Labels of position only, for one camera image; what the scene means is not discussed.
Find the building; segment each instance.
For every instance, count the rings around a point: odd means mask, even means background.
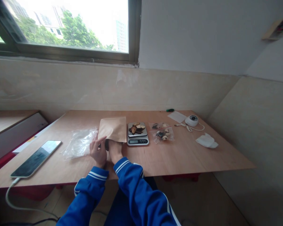
[[[128,24],[116,20],[116,39],[119,52],[128,52]]]
[[[26,10],[16,0],[4,0],[3,2],[10,13],[17,19],[28,17]]]
[[[60,28],[64,26],[61,20],[63,11],[63,6],[52,6],[52,9],[49,8],[46,11],[36,10],[34,13],[39,25],[43,25],[49,32],[54,33],[58,38],[62,39],[63,34]]]

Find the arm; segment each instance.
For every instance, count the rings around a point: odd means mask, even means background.
[[[98,205],[104,190],[109,171],[96,166],[86,178],[82,178],[75,186],[75,199],[60,218],[57,225],[89,225],[92,211]]]
[[[153,191],[143,179],[143,169],[126,157],[119,160],[114,170],[119,187],[129,198],[130,213],[137,225],[180,225],[170,204],[159,190]]]
[[[105,150],[105,139],[94,140],[90,144],[90,155],[96,164],[75,186],[75,199],[68,207],[66,213],[57,222],[61,225],[89,225],[92,211],[98,205],[105,190],[105,182],[109,171],[103,170],[107,153]]]

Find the small plastic bag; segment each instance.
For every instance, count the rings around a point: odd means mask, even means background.
[[[174,133],[172,126],[167,123],[151,123],[149,122],[150,133],[154,137],[154,142],[158,144],[159,142],[173,141]]]
[[[76,130],[72,132],[72,139],[63,152],[65,159],[74,159],[89,155],[89,144],[97,136],[97,127],[89,130]]]

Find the smartphone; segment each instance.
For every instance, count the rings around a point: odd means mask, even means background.
[[[21,178],[31,177],[61,145],[61,143],[62,141],[47,141],[10,176]]]

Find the wall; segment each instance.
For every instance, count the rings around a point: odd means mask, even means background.
[[[283,82],[283,38],[271,42],[248,68],[247,74]]]
[[[0,59],[0,110],[194,110],[206,118],[239,78],[165,70]]]
[[[283,83],[241,78],[208,118],[256,169],[216,178],[251,225],[283,225]]]
[[[283,0],[143,0],[140,67],[245,74]]]

